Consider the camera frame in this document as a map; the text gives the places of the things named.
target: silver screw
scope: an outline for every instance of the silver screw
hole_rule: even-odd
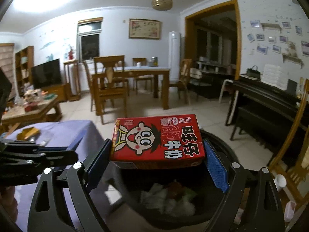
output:
[[[263,173],[269,173],[269,170],[268,170],[266,167],[263,167],[263,168],[262,168],[262,172],[263,172]]]
[[[49,174],[52,171],[52,169],[50,167],[47,167],[44,169],[44,173],[45,174]]]
[[[74,169],[78,169],[81,167],[81,162],[76,162],[74,165],[73,165],[73,168]]]
[[[240,165],[237,162],[232,163],[232,167],[234,168],[240,168]]]

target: handbag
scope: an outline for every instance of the handbag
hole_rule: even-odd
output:
[[[257,69],[258,69],[258,68],[257,68],[256,65],[252,66],[251,69],[250,69],[250,68],[247,69],[246,75],[247,75],[248,77],[251,77],[251,78],[258,78],[258,79],[260,79],[261,73],[260,73]]]

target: hand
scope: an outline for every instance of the hand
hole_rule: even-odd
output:
[[[17,220],[18,210],[17,201],[14,198],[15,187],[1,187],[0,188],[0,204],[4,207],[6,212],[14,222]]]

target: red milk carton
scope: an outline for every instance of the red milk carton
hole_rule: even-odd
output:
[[[205,158],[194,114],[118,118],[110,160],[125,169],[169,169],[199,165]]]

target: purple tablecloth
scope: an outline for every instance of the purple tablecloth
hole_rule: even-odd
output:
[[[89,152],[99,149],[103,144],[102,136],[96,129],[94,123],[89,120],[38,123],[29,125],[27,127],[32,126],[41,130],[41,136],[37,139],[37,143],[40,143],[46,137],[51,138],[46,147],[69,146],[81,131],[86,130],[85,136],[75,150],[78,154],[78,160],[81,162],[84,161]],[[16,139],[16,135],[19,132],[21,132],[21,130],[16,130],[7,138]],[[21,228],[22,231],[25,232],[27,231],[29,209],[36,186],[37,184],[35,183],[16,187],[15,198],[19,202],[19,213],[16,224]],[[107,188],[108,184],[105,184],[104,180],[101,179],[98,187],[93,189],[90,193],[91,199],[93,200],[96,208],[98,209],[98,212],[102,217],[106,215],[108,207],[110,206],[109,201],[104,194],[104,191],[106,191]],[[64,189],[64,195],[75,228],[83,231],[75,212],[69,189]]]

